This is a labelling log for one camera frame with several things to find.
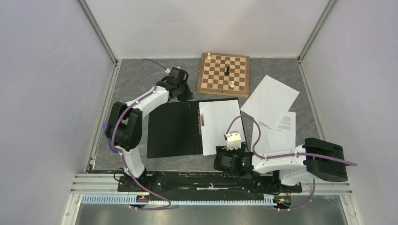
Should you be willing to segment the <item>white paper sheet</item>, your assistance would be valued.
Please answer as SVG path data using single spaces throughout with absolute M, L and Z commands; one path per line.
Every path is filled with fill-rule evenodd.
M 259 122 L 261 137 L 255 146 L 255 151 L 271 153 L 296 147 L 296 113 L 287 112 L 276 129 Z
M 231 122 L 241 115 L 237 98 L 211 99 L 199 102 L 201 138 L 204 156 L 216 154 L 216 146 L 225 146 L 225 133 Z
M 276 129 L 298 95 L 299 91 L 266 75 L 243 104 L 241 111 Z

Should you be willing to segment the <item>teal black file folder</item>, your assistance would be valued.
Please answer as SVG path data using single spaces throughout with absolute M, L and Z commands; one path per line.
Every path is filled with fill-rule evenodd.
M 149 113 L 147 158 L 203 155 L 199 102 L 209 100 L 168 102 Z M 239 132 L 242 143 L 247 145 L 239 116 L 227 131 Z

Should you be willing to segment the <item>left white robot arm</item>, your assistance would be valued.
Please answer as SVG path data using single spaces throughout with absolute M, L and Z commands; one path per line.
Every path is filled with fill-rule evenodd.
M 143 118 L 174 98 L 178 101 L 193 98 L 187 83 L 188 72 L 173 67 L 166 69 L 166 73 L 165 77 L 142 96 L 126 103 L 114 103 L 108 121 L 103 124 L 108 146 L 121 156 L 126 173 L 131 176 L 129 185 L 136 191 L 142 191 L 147 186 L 147 178 L 142 175 L 145 166 L 138 150 Z

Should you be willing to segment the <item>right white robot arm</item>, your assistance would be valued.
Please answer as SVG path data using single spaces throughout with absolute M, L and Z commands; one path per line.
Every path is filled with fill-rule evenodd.
M 246 151 L 244 142 L 236 150 L 217 146 L 216 152 L 214 169 L 217 171 L 241 177 L 279 172 L 271 178 L 271 186 L 276 191 L 315 178 L 346 182 L 347 166 L 356 165 L 345 160 L 342 146 L 316 138 L 307 138 L 302 145 L 269 155 Z

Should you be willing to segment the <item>purple stand with phone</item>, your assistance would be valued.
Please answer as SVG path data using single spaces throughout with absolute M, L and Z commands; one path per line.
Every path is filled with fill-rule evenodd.
M 121 153 L 122 149 L 121 149 L 121 146 L 118 143 L 115 143 L 115 147 L 111 146 L 111 139 L 107 135 L 107 126 L 108 126 L 107 122 L 104 122 L 102 124 L 102 130 L 103 130 L 103 133 L 104 133 L 105 138 L 107 140 L 107 144 L 108 144 L 109 149 L 115 154 L 122 155 L 122 153 Z

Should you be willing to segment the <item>white paper sheet bottom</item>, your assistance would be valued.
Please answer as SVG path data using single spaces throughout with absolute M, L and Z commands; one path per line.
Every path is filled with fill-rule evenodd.
M 271 153 L 296 147 L 296 113 L 287 112 L 276 129 L 259 122 L 261 137 L 255 146 L 255 151 Z

